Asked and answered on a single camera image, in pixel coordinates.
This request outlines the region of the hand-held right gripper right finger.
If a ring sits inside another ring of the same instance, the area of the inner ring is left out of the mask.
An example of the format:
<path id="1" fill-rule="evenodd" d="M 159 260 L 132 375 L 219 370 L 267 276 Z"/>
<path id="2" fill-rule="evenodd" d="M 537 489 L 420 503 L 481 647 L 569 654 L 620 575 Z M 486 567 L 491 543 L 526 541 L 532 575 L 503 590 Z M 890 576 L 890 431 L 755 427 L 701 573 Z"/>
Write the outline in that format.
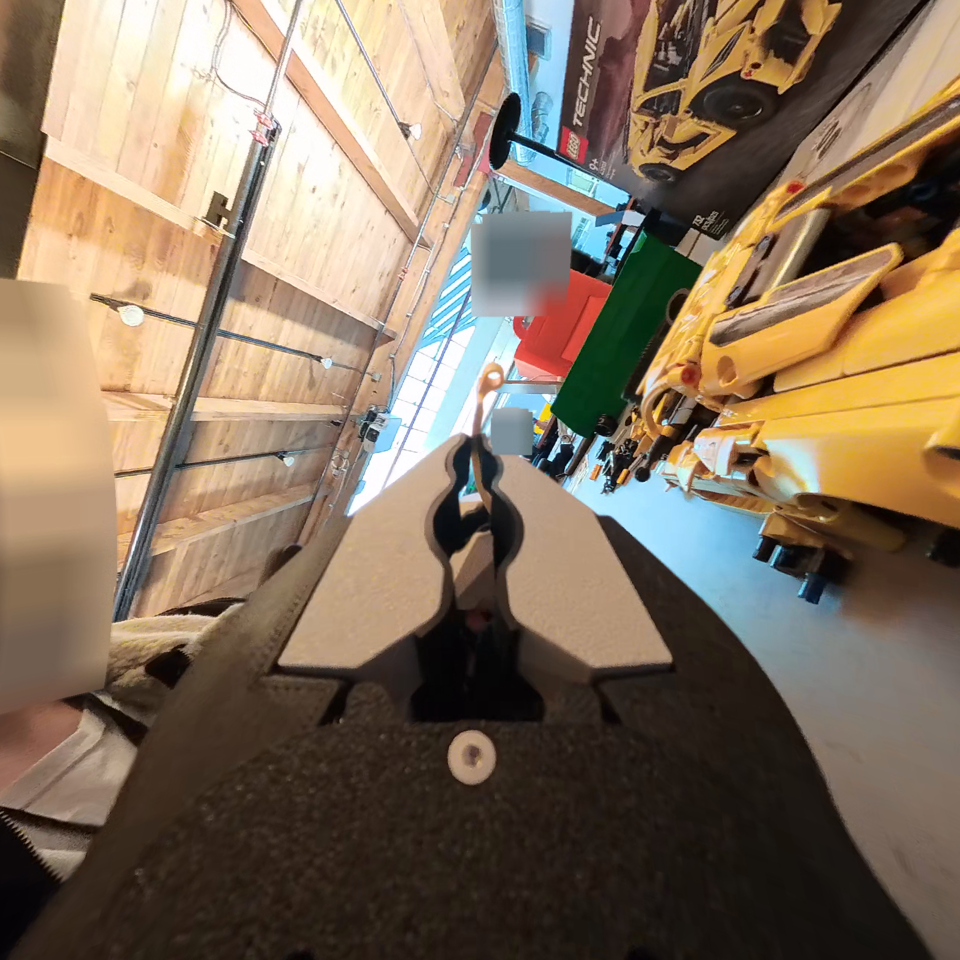
<path id="1" fill-rule="evenodd" d="M 518 455 L 489 481 L 497 616 L 520 677 L 548 701 L 673 667 L 598 516 Z"/>

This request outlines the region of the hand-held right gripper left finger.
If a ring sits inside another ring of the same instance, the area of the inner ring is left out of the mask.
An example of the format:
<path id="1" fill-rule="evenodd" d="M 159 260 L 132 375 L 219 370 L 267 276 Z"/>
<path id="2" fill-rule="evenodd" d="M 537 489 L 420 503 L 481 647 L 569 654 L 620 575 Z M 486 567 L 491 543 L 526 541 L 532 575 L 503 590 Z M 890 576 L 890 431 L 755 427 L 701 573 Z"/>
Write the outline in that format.
<path id="1" fill-rule="evenodd" d="M 456 434 L 349 518 L 275 672 L 377 684 L 411 716 L 455 716 L 470 642 L 454 610 L 450 557 L 472 440 Z"/>

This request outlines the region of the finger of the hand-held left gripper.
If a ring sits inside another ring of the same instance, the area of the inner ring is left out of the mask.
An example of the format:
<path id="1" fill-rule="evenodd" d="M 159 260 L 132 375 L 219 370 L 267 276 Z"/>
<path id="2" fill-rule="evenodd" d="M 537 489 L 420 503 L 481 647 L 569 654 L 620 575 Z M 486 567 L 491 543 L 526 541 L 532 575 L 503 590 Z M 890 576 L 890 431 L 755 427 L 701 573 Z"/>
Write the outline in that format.
<path id="1" fill-rule="evenodd" d="M 450 558 L 453 600 L 458 610 L 493 610 L 497 599 L 495 541 L 483 523 Z"/>

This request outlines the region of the yellow toy brick car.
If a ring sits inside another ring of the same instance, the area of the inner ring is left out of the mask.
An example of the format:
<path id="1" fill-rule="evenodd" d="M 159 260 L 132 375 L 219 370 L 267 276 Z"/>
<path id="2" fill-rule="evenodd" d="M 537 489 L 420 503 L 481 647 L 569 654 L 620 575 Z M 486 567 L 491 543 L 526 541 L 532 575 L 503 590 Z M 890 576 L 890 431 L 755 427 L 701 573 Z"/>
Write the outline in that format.
<path id="1" fill-rule="evenodd" d="M 776 186 L 708 259 L 628 393 L 605 492 L 662 479 L 759 519 L 816 605 L 897 518 L 958 568 L 959 83 L 833 170 Z"/>

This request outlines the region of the grey desk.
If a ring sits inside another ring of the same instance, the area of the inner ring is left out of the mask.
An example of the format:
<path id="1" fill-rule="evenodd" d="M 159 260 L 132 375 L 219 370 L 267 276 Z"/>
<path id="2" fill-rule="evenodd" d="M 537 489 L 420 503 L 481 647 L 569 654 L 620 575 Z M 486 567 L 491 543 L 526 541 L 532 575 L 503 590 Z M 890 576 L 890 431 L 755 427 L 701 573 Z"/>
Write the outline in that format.
<path id="1" fill-rule="evenodd" d="M 855 545 L 818 604 L 754 559 L 762 520 L 654 478 L 577 497 L 617 520 L 726 621 L 798 721 L 846 825 L 936 958 L 958 958 L 958 253 L 914 258 L 855 318 L 833 370 L 773 399 L 772 450 L 799 440 L 842 495 L 902 507 L 893 552 Z"/>

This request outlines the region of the pile of yellow black bricks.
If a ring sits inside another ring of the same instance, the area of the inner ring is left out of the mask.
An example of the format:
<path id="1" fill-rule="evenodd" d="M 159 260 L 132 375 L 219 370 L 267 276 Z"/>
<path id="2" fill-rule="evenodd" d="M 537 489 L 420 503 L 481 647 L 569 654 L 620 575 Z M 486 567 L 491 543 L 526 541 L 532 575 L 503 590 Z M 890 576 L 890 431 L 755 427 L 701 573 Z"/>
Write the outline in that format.
<path id="1" fill-rule="evenodd" d="M 632 476 L 633 464 L 642 456 L 645 438 L 628 436 L 618 442 L 605 438 L 591 468 L 589 480 L 599 485 L 602 496 L 619 490 Z"/>

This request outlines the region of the ceiling mounted device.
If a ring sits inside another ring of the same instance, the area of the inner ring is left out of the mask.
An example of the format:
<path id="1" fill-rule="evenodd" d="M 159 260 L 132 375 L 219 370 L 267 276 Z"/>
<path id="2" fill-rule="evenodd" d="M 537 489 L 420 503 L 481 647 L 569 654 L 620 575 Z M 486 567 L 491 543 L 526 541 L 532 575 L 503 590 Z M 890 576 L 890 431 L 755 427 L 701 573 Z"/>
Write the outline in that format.
<path id="1" fill-rule="evenodd" d="M 401 426 L 400 416 L 371 406 L 359 421 L 361 449 L 367 454 L 390 450 Z"/>

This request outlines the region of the large window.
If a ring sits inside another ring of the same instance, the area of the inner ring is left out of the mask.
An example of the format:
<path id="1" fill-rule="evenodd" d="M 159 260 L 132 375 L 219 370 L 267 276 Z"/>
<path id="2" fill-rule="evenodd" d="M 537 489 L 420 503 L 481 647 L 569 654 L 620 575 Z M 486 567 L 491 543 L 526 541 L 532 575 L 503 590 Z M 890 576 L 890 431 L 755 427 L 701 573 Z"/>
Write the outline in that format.
<path id="1" fill-rule="evenodd" d="M 346 509 L 352 515 L 413 469 L 430 451 L 428 438 L 474 338 L 473 254 L 465 240 L 403 377 L 391 396 L 390 444 L 370 455 Z"/>

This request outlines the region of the red tote bag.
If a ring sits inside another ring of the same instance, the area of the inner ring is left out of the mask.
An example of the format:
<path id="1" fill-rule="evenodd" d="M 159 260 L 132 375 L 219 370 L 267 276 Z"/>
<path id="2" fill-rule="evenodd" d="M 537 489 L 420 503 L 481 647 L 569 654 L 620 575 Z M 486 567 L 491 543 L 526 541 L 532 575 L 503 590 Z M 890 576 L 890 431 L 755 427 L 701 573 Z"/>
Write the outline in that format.
<path id="1" fill-rule="evenodd" d="M 603 279 L 570 270 L 563 293 L 547 294 L 531 316 L 515 316 L 513 363 L 522 378 L 565 378 L 611 294 Z"/>

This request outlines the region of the green plastic bin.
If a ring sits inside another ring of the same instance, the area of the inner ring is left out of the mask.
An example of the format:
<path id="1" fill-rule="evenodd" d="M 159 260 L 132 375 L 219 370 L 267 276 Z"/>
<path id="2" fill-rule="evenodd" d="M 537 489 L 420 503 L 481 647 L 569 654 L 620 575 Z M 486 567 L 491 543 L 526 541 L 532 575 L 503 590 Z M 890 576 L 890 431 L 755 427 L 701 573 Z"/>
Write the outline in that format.
<path id="1" fill-rule="evenodd" d="M 660 329 L 677 317 L 701 267 L 641 229 L 552 404 L 554 416 L 587 438 L 616 426 L 631 382 Z"/>

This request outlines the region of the metal ceiling pipe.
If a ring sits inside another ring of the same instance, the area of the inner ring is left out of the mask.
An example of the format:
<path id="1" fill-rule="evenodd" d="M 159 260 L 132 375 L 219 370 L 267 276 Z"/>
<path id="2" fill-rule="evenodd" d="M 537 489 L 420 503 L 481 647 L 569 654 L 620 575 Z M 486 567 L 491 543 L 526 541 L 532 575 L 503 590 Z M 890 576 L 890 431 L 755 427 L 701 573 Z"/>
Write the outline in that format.
<path id="1" fill-rule="evenodd" d="M 126 619 L 131 612 L 149 570 L 153 539 L 179 457 L 189 446 L 188 434 L 193 424 L 196 402 L 210 366 L 213 348 L 231 298 L 234 279 L 277 145 L 280 125 L 274 114 L 274 103 L 281 81 L 287 74 L 304 5 L 303 1 L 294 2 L 264 109 L 251 135 L 246 163 L 227 220 L 226 237 L 222 240 L 211 271 L 172 408 L 166 419 L 150 479 L 130 535 L 124 564 L 118 574 L 111 618 L 113 622 Z"/>

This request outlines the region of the light grey top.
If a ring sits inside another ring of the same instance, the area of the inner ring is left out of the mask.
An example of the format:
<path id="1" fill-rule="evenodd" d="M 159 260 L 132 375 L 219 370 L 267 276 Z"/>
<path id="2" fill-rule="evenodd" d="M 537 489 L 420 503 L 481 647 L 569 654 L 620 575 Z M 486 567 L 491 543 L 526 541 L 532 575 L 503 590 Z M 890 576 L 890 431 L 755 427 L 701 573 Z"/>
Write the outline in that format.
<path id="1" fill-rule="evenodd" d="M 87 697 L 76 728 L 2 788 L 2 820 L 56 880 L 85 859 L 147 730 L 109 699 Z"/>

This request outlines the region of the black round pole stand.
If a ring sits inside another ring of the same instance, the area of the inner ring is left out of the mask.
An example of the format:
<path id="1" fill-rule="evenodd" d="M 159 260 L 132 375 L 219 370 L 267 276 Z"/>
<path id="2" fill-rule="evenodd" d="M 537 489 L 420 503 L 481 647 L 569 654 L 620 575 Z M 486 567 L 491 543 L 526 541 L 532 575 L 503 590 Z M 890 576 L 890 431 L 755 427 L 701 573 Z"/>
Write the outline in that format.
<path id="1" fill-rule="evenodd" d="M 490 131 L 487 155 L 491 171 L 499 171 L 508 162 L 513 146 L 522 147 L 572 169 L 578 168 L 579 164 L 575 159 L 571 160 L 557 150 L 519 133 L 522 118 L 522 98 L 519 93 L 511 91 L 501 104 Z"/>

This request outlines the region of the toy car set box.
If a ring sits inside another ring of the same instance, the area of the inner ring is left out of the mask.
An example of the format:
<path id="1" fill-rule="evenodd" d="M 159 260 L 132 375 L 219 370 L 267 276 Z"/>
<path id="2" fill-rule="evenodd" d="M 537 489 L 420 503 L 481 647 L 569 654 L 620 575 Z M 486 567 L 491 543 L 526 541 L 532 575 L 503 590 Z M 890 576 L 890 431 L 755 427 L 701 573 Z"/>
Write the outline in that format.
<path id="1" fill-rule="evenodd" d="M 574 2 L 558 153 L 712 238 L 922 2 Z"/>

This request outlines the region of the open instruction booklet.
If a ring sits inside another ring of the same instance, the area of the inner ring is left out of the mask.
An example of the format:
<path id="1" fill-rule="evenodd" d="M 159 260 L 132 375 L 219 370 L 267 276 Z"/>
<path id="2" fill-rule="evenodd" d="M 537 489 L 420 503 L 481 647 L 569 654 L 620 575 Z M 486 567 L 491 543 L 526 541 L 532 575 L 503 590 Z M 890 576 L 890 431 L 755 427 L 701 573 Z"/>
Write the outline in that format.
<path id="1" fill-rule="evenodd" d="M 927 2 L 805 138 L 772 186 L 809 183 L 909 120 L 958 79 L 959 3 Z"/>

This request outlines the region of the silver ventilation duct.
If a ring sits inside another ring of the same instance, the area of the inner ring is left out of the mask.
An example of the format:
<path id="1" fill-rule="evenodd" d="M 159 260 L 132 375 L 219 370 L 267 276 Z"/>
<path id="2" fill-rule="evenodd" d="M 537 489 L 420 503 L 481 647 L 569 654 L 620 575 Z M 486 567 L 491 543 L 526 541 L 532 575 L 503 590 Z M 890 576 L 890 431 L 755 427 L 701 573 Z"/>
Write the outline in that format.
<path id="1" fill-rule="evenodd" d="M 505 83 L 528 110 L 531 97 L 524 2 L 491 1 L 490 6 Z"/>

